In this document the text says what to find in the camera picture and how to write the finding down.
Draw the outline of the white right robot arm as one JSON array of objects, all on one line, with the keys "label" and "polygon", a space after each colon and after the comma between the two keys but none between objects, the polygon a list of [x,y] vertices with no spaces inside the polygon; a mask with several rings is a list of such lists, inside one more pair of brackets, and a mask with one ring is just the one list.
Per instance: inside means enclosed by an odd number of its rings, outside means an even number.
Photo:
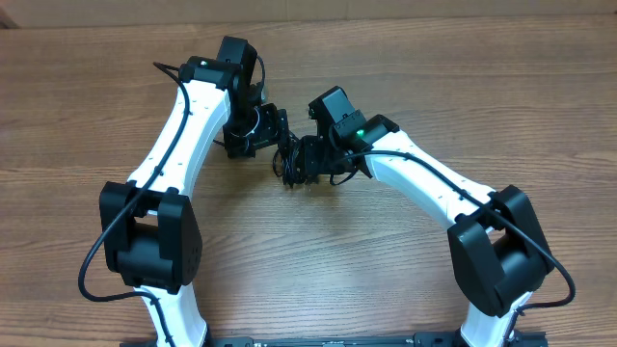
[{"label": "white right robot arm", "polygon": [[340,87],[315,98],[308,113],[316,135],[290,136],[280,147],[284,183],[363,173],[403,193],[446,230],[455,280],[469,300],[467,317],[453,332],[417,332],[407,345],[547,345],[545,334],[515,328],[523,306],[554,268],[523,191],[496,191],[455,173],[392,120],[366,119]]}]

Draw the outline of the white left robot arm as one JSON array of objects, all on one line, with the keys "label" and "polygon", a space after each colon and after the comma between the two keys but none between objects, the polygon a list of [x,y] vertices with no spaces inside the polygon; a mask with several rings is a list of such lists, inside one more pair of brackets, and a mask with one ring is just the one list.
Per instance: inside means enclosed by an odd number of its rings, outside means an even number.
[{"label": "white left robot arm", "polygon": [[263,61],[247,40],[225,36],[214,59],[190,57],[180,67],[158,64],[177,85],[174,108],[146,159],[124,183],[99,196],[101,234],[86,255],[78,288],[90,301],[87,269],[103,250],[108,269],[129,291],[106,301],[141,298],[156,330],[151,346],[204,346],[209,341],[194,291],[202,252],[192,196],[217,135],[230,158],[253,157],[282,142],[286,112],[265,101],[252,81]]}]

